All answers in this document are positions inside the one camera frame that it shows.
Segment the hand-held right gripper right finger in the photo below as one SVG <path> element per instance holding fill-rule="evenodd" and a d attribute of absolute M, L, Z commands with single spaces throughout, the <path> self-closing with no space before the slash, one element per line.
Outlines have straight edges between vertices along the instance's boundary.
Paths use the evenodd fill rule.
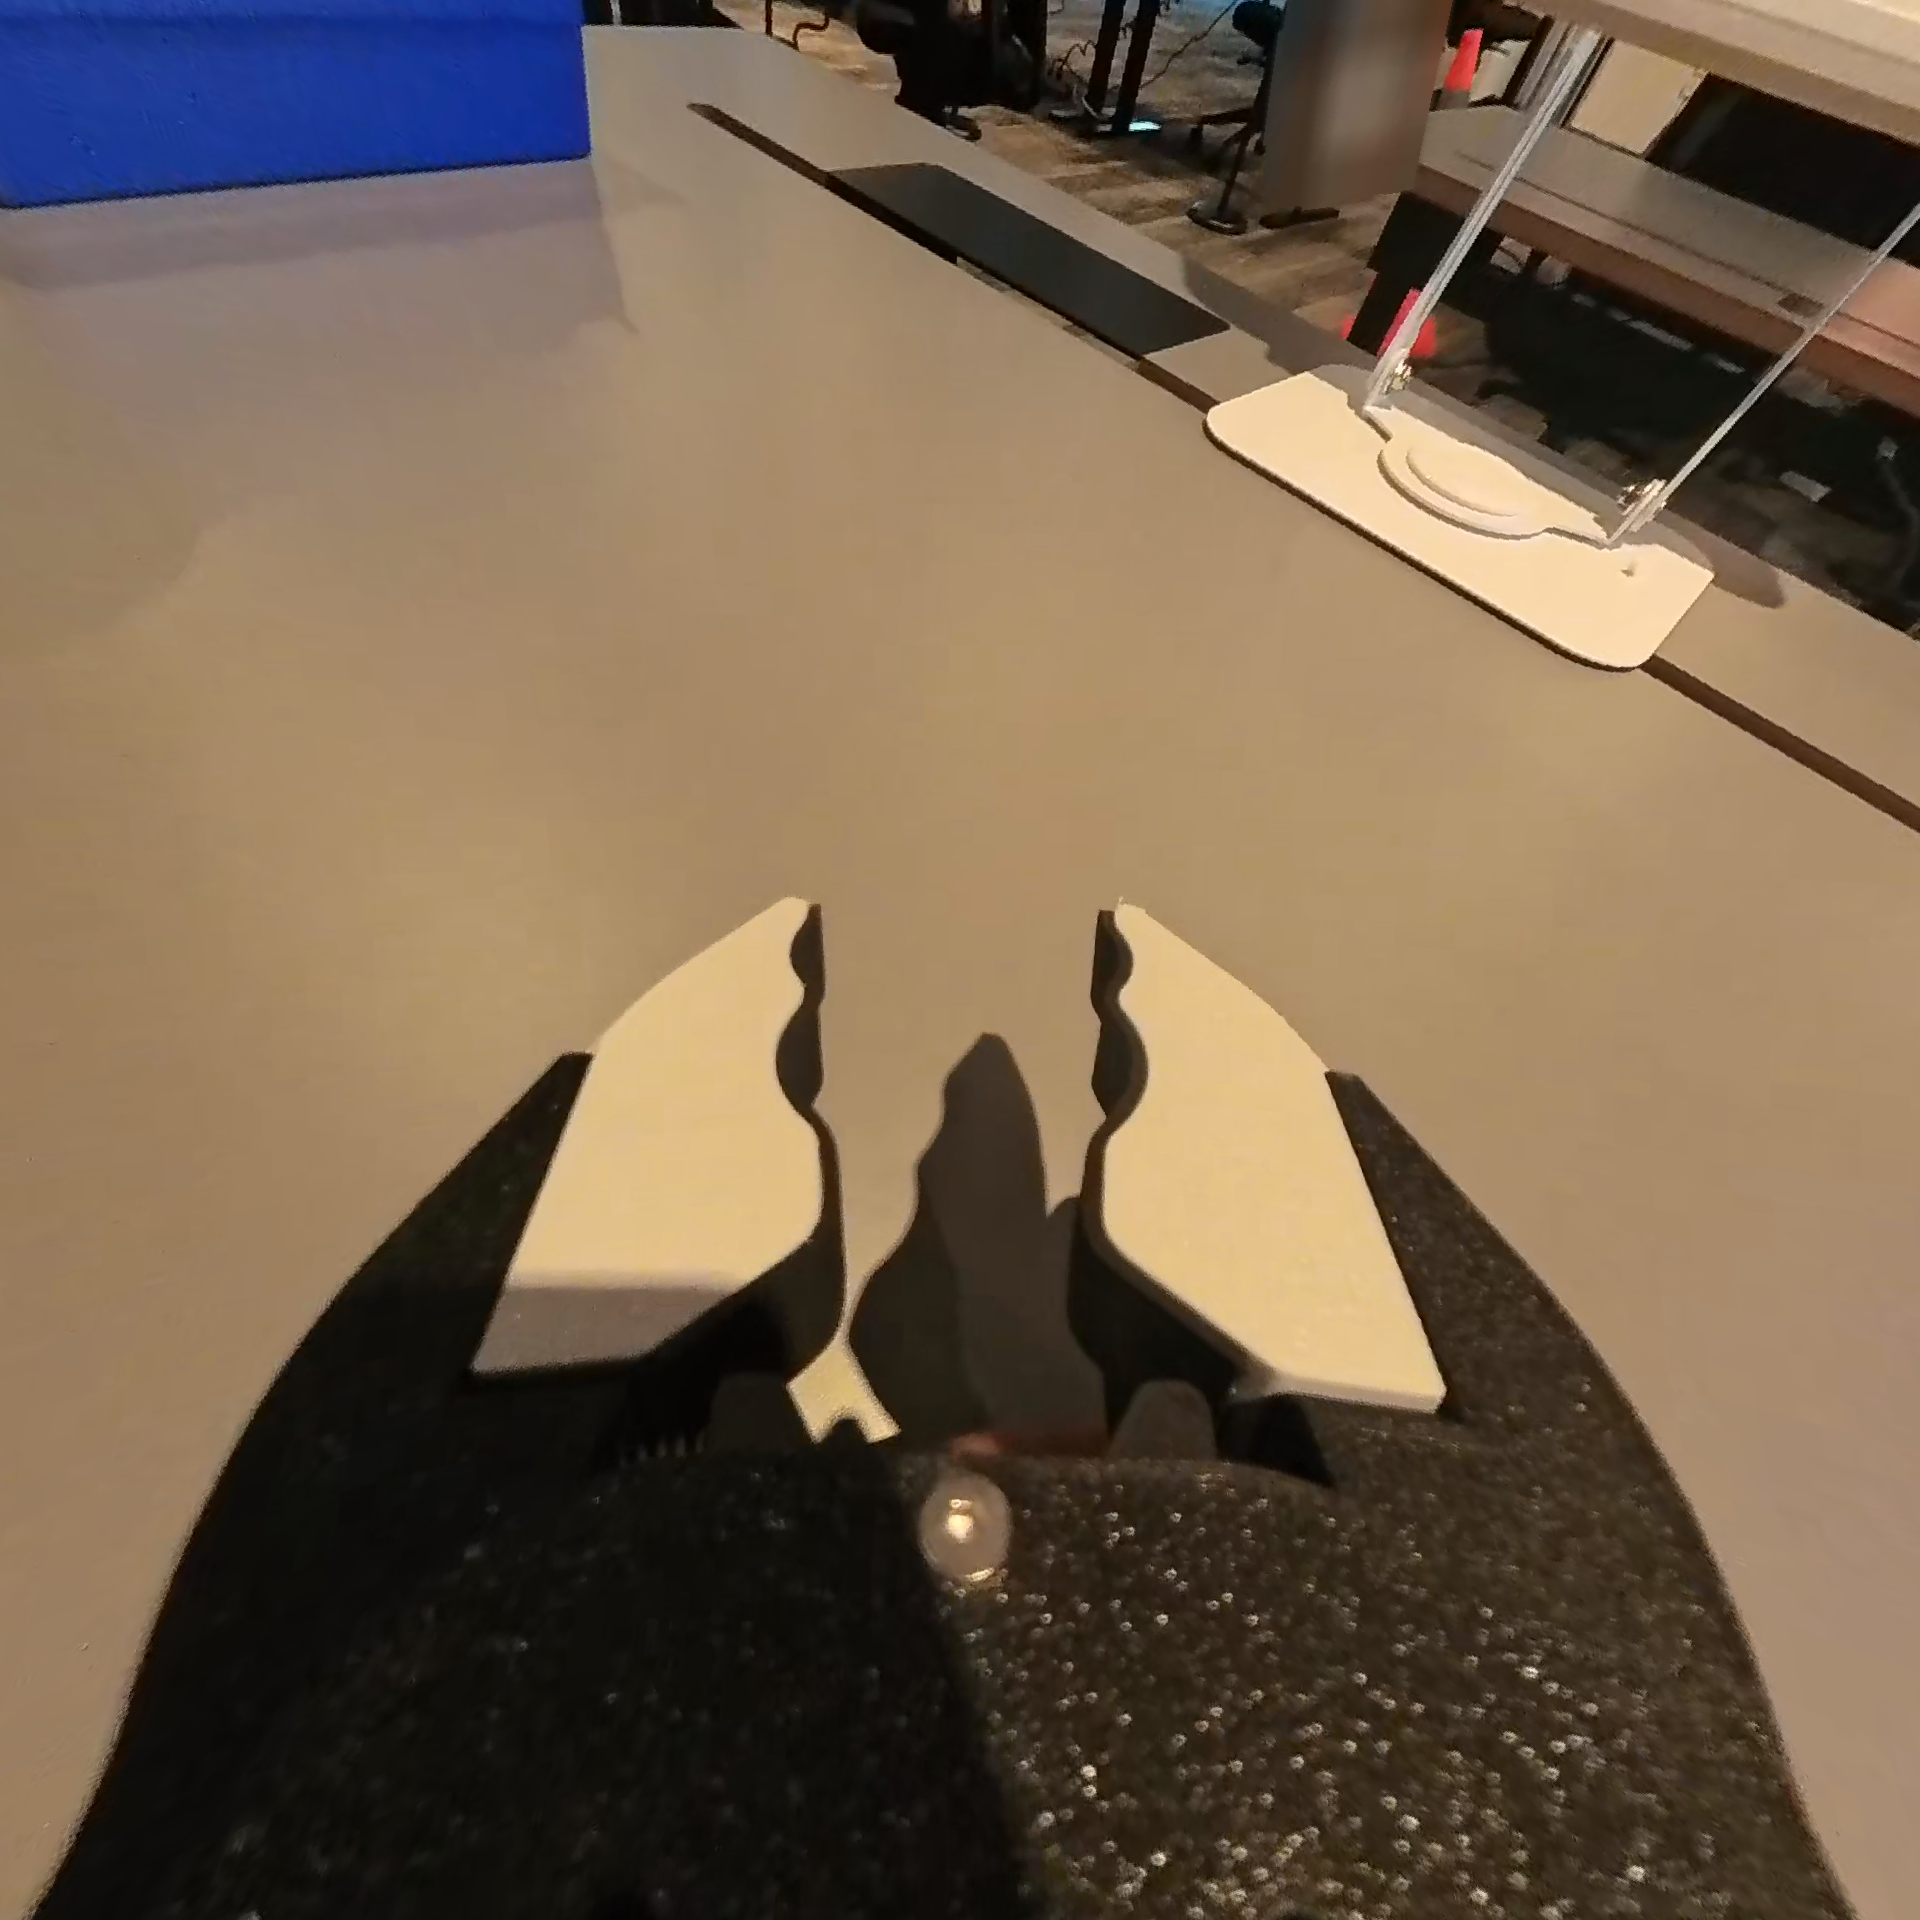
<path fill-rule="evenodd" d="M 1331 1095 L 1331 1064 L 1157 907 L 1097 921 L 1086 1252 L 1145 1364 L 1212 1397 L 1440 1413 L 1447 1380 Z"/>

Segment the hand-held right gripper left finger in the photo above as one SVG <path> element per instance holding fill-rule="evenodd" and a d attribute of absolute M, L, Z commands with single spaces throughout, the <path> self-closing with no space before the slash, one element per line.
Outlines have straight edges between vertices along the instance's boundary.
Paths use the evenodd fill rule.
<path fill-rule="evenodd" d="M 585 1071 L 484 1380 L 656 1364 L 696 1335 L 769 1376 L 843 1320 L 843 1179 L 825 1095 L 825 907 L 769 900 L 669 972 Z"/>

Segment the blue plastic bin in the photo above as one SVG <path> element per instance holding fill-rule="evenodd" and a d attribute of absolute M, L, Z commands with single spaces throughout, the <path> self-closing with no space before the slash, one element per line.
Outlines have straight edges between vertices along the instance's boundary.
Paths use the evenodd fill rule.
<path fill-rule="evenodd" d="M 574 0 L 10 0 L 0 204 L 591 156 Z"/>

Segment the white clipboard stand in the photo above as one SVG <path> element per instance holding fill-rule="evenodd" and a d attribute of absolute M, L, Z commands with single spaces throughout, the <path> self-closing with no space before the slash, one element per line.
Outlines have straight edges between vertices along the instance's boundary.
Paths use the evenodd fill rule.
<path fill-rule="evenodd" d="M 1552 55 L 1527 125 L 1508 132 L 1492 187 L 1470 195 L 1470 206 L 1454 219 L 1447 250 L 1427 264 L 1407 286 L 1427 286 L 1427 303 L 1401 321 L 1401 339 L 1383 341 L 1356 416 L 1388 434 L 1383 467 L 1440 524 L 1485 528 L 1485 536 L 1545 536 L 1552 528 L 1552 497 L 1532 483 L 1515 483 L 1496 453 L 1447 453 L 1440 432 L 1419 432 L 1407 416 L 1407 341 L 1427 327 L 1427 312 L 1440 312 L 1447 280 L 1468 265 L 1468 250 L 1492 236 L 1492 206 L 1508 204 L 1508 187 L 1527 173 L 1527 156 L 1545 155 L 1545 132 L 1567 116 L 1585 70 L 1594 70 L 1602 37 L 1578 22 L 1567 53 Z"/>

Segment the white desk mat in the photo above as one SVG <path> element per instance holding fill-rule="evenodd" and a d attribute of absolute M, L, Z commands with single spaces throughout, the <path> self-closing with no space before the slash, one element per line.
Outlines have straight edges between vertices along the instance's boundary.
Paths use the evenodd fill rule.
<path fill-rule="evenodd" d="M 1496 453 L 1515 483 L 1552 497 L 1545 536 L 1485 536 L 1427 510 L 1388 467 L 1388 434 L 1356 416 L 1362 371 L 1288 371 L 1254 397 L 1202 416 L 1202 434 L 1248 467 L 1284 483 L 1288 497 L 1339 510 L 1350 528 L 1383 536 L 1419 575 L 1447 581 L 1454 601 L 1508 611 L 1545 645 L 1637 674 L 1668 645 L 1668 633 L 1705 608 L 1716 565 L 1674 528 L 1620 536 L 1620 505 L 1552 460 L 1527 434 L 1496 434 L 1485 416 L 1407 388 L 1419 432 L 1440 432 L 1447 453 Z"/>

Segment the black desk mat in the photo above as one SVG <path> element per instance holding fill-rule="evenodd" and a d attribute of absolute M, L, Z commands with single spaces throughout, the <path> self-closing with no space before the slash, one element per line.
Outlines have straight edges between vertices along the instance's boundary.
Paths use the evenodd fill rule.
<path fill-rule="evenodd" d="M 959 167 L 936 156 L 888 156 L 888 167 L 830 167 L 825 173 L 868 219 L 899 231 L 910 241 L 989 265 L 995 286 L 1041 303 L 1055 321 L 1086 327 L 1097 341 L 1145 364 L 1168 341 L 1202 341 L 1228 321 L 1138 280 L 1129 264 L 1041 231 L 1039 206 L 989 195 Z"/>

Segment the black office chair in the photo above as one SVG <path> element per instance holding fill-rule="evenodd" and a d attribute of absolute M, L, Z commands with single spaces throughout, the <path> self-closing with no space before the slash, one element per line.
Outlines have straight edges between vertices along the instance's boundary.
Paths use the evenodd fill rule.
<path fill-rule="evenodd" d="M 1228 4 L 1228 37 L 1254 53 L 1254 103 L 1196 116 L 1196 132 L 1228 125 L 1228 139 L 1223 139 L 1223 187 L 1202 204 L 1186 204 L 1186 231 L 1248 236 L 1237 173 L 1263 155 L 1284 22 L 1288 22 L 1288 0 L 1237 0 Z"/>

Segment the long brown workbench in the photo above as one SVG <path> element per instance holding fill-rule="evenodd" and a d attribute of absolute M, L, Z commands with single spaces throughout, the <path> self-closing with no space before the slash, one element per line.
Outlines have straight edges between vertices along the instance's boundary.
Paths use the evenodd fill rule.
<path fill-rule="evenodd" d="M 1552 250 L 1637 303 L 1663 303 L 1729 341 L 1795 341 L 1839 292 L 1846 312 L 1803 341 L 1803 371 L 1920 416 L 1920 265 L 1820 236 L 1787 206 L 1706 195 L 1602 132 L 1552 125 L 1492 206 L 1492 236 Z"/>

